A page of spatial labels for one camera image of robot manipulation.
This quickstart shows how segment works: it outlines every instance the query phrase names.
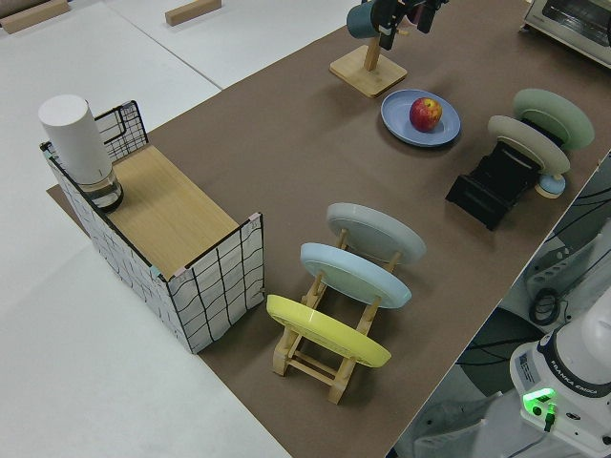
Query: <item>yellow plate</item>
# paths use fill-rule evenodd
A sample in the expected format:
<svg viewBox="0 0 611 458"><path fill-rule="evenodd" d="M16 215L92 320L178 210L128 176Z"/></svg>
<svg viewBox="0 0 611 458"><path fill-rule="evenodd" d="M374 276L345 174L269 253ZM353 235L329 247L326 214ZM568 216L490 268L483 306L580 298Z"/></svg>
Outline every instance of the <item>yellow plate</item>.
<svg viewBox="0 0 611 458"><path fill-rule="evenodd" d="M298 302L269 295L267 313L306 339L357 363L380 367L390 359L389 351L376 341Z"/></svg>

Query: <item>plate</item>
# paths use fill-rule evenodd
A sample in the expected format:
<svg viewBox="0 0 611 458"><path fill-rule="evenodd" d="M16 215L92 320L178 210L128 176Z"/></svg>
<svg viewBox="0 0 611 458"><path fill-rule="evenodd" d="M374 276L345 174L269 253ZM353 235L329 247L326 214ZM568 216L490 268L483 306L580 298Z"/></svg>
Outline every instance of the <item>plate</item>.
<svg viewBox="0 0 611 458"><path fill-rule="evenodd" d="M372 304L379 298L380 308L399 308L411 299L410 289L393 274L348 251L304 243L300 258L312 276L322 273L324 284L356 301Z"/></svg>
<svg viewBox="0 0 611 458"><path fill-rule="evenodd" d="M266 309L278 323L357 363L380 367L390 359L390 352L378 342L301 303L270 294Z"/></svg>
<svg viewBox="0 0 611 458"><path fill-rule="evenodd" d="M546 175L561 175L571 168L566 154L544 134L517 119L495 115L488 121L488 132L536 162Z"/></svg>
<svg viewBox="0 0 611 458"><path fill-rule="evenodd" d="M542 89L523 89L514 97L517 119L528 119L562 140L563 150L578 150L594 140L588 116L573 102Z"/></svg>
<svg viewBox="0 0 611 458"><path fill-rule="evenodd" d="M410 123L411 104L420 97L438 100L443 113L430 132L420 132ZM389 131L397 138L415 146L439 146L455 139L460 132L460 118L450 103L438 95L406 89L388 95L382 102L382 119Z"/></svg>
<svg viewBox="0 0 611 458"><path fill-rule="evenodd" d="M400 263L416 262L427 252L427 245L401 221L372 208L355 203L333 203L327 208L327 224L339 236L348 231L351 250L365 256L390 262L400 252Z"/></svg>

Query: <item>white container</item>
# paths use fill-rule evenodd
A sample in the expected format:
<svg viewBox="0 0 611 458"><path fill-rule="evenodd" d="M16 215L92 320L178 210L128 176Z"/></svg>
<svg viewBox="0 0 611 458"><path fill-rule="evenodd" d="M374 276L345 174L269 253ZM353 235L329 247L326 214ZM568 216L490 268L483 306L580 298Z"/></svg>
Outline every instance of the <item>white container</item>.
<svg viewBox="0 0 611 458"><path fill-rule="evenodd" d="M68 175L101 210L115 210L123 190L87 100L57 95L41 105L38 118Z"/></svg>

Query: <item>brown tabletop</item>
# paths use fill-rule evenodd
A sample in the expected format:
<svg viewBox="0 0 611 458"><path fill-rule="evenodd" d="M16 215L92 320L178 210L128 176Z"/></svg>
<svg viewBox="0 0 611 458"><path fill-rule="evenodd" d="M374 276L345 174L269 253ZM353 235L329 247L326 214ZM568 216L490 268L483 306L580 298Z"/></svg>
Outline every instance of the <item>brown tabletop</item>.
<svg viewBox="0 0 611 458"><path fill-rule="evenodd" d="M610 72L539 33L518 32L526 9L522 0L453 0L430 34L397 36L386 56L408 76L375 99L328 70L363 44L340 29L150 134L233 219L264 214L267 293L298 300L306 292L311 277L300 246L334 242L326 223L333 202L394 216L428 245L421 261L395 270L412 300L380 310L370 331L392 358L379 369L357 366L338 406L327 401L326 385L305 374L272 372L282 329L264 304L201 352L293 456L384 456L609 151ZM492 151L489 118L513 115L513 97L524 88L578 104L597 138L570 154L560 198L530 191L490 232L445 196L458 174ZM401 89L448 100L461 118L459 137L432 149L394 137L380 107ZM333 292L320 309L354 324L362 312Z"/></svg>

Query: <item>red apple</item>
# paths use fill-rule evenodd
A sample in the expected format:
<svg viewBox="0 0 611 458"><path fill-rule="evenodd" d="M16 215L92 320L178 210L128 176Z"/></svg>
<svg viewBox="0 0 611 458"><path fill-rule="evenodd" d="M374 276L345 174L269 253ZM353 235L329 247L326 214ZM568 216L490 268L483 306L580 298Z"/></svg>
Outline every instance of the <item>red apple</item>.
<svg viewBox="0 0 611 458"><path fill-rule="evenodd" d="M411 125L420 132L429 132L441 119L442 112L441 104L437 100L420 97L411 104Z"/></svg>

